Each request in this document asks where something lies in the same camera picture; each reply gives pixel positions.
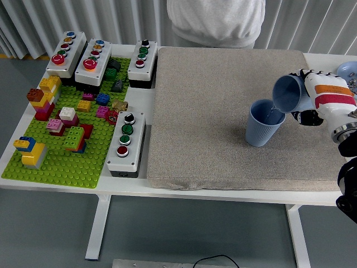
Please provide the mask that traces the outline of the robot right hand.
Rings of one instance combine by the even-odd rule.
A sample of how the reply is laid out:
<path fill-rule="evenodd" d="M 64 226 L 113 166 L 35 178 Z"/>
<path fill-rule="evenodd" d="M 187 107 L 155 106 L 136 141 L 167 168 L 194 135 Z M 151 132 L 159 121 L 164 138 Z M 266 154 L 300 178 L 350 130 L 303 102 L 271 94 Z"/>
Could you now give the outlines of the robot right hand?
<path fill-rule="evenodd" d="M 325 121 L 331 136 L 343 130 L 356 130 L 356 118 L 351 116 L 356 111 L 356 101 L 343 78 L 307 69 L 300 69 L 291 75 L 303 80 L 312 103 L 312 108 L 306 111 L 292 112 L 299 124 L 319 126 Z"/>

